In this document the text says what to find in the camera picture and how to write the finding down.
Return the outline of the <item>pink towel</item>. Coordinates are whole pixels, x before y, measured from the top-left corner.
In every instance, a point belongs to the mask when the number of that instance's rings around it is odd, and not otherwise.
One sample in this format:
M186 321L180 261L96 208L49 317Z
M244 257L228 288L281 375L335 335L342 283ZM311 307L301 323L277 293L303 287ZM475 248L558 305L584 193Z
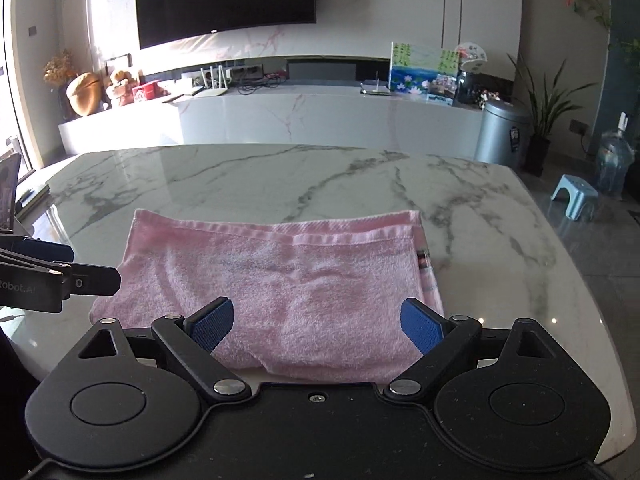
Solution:
M215 358L308 382L389 382L419 359L400 327L409 298L442 300L420 214L279 224L175 220L139 209L114 296L90 318L146 327L232 301Z

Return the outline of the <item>tan round vase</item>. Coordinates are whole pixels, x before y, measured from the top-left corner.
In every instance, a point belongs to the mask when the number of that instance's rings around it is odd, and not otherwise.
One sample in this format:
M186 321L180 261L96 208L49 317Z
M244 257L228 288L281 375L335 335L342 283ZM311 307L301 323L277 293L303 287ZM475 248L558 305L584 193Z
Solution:
M83 73L73 79L66 88L66 98L73 111L80 117L95 113L102 98L102 80L95 73Z

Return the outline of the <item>red box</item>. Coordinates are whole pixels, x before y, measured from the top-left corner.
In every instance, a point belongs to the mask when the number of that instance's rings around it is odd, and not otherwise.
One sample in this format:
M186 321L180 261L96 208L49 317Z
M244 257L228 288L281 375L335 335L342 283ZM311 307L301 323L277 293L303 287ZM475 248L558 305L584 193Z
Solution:
M168 92L160 86L158 80L138 84L131 89L131 93L134 102L149 102L168 95Z

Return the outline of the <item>white tv cabinet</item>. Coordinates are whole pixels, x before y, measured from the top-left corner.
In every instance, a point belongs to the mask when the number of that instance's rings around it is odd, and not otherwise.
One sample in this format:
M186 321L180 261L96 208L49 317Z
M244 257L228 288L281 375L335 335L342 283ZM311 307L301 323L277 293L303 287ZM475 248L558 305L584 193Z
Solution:
M279 84L248 96L203 91L134 103L58 127L67 154L195 144L304 144L471 159L483 113L356 86Z

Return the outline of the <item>light blue plastic stool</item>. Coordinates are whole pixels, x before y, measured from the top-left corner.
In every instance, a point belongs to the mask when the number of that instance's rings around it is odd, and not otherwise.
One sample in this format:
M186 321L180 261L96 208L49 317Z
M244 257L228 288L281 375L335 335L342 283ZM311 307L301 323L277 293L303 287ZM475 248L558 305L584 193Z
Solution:
M593 219L596 214L599 193L591 184L581 177L563 174L551 195L551 199L555 200L561 191L566 191L568 195L565 209L565 217L568 220L578 221L582 216L585 216L589 221Z

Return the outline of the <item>grey metal trash can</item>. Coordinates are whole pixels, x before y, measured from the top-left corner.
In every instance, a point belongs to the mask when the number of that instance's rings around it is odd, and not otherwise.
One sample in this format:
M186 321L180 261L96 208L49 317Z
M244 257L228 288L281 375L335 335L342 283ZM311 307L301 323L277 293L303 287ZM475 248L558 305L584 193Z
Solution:
M515 169L529 129L528 111L509 102L485 103L474 159Z

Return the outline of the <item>white wifi router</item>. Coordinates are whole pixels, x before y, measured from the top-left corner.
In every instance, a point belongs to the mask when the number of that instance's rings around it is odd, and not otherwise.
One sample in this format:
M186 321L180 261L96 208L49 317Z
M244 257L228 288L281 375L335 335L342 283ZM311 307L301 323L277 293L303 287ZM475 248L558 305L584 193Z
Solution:
M224 66L217 65L209 66L206 70L201 68L201 82L202 84L196 88L192 93L192 96L223 96L229 91L229 84L224 73Z

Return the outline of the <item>blue water jug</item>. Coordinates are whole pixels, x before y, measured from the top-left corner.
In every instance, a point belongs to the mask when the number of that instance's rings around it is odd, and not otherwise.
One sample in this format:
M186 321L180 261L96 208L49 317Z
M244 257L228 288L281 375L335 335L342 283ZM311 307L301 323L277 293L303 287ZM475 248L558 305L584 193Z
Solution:
M616 200L622 197L628 169L636 157L625 138L627 125L628 116L621 112L616 128L601 134L596 156L596 188Z

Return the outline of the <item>potted green plant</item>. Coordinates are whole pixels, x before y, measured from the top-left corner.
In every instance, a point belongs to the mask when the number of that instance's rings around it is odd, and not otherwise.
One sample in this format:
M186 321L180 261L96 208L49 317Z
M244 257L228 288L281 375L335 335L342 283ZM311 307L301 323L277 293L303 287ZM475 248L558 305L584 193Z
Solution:
M526 174L540 177L544 172L544 161L549 153L551 145L550 136L556 122L569 112L582 110L584 107L573 101L573 96L596 85L595 82L587 82L574 88L561 86L567 60L563 60L558 70L551 78L547 74L536 82L532 70L529 68L523 55L516 58L508 55L508 59L514 67L516 76L524 84L530 124L532 131L527 142L522 169Z

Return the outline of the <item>colourful painted picture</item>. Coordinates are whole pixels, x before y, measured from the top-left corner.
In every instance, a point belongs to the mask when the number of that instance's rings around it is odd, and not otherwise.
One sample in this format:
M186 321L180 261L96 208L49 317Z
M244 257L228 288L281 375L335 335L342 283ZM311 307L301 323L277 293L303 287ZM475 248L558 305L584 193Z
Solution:
M457 51L393 42L387 87L391 92L453 106L459 70Z

